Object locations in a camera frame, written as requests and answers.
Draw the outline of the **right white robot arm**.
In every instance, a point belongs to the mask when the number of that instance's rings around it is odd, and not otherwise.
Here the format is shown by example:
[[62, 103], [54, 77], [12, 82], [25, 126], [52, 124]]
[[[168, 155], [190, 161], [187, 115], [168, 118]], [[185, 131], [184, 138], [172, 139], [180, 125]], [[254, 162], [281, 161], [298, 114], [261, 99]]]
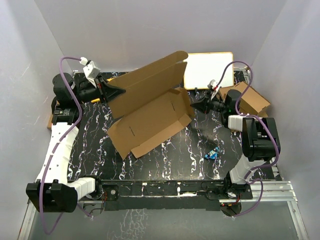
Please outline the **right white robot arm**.
[[277, 160], [281, 145], [275, 119], [244, 115], [239, 112], [242, 93], [231, 89], [225, 100], [220, 101], [212, 96], [213, 91], [206, 93], [200, 100], [190, 104], [194, 109], [208, 114], [210, 111], [221, 113], [221, 123], [225, 128], [241, 133], [242, 156], [223, 180], [223, 194], [233, 199], [246, 192], [251, 176], [257, 169], [270, 167], [265, 164]]

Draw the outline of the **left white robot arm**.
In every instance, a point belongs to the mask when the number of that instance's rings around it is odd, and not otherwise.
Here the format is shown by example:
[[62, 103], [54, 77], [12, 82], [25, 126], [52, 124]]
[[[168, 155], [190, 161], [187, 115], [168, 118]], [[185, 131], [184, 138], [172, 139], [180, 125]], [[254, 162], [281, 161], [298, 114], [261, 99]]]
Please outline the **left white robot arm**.
[[51, 104], [51, 138], [40, 173], [35, 182], [27, 184], [26, 194], [40, 213], [72, 213], [79, 200], [86, 196], [97, 200], [104, 189], [100, 180], [91, 175], [72, 182], [67, 178], [83, 114], [81, 105], [96, 99], [106, 104], [126, 91], [112, 86], [101, 73], [94, 80], [97, 86], [93, 86], [84, 74], [79, 77], [57, 74], [52, 83], [55, 97]]

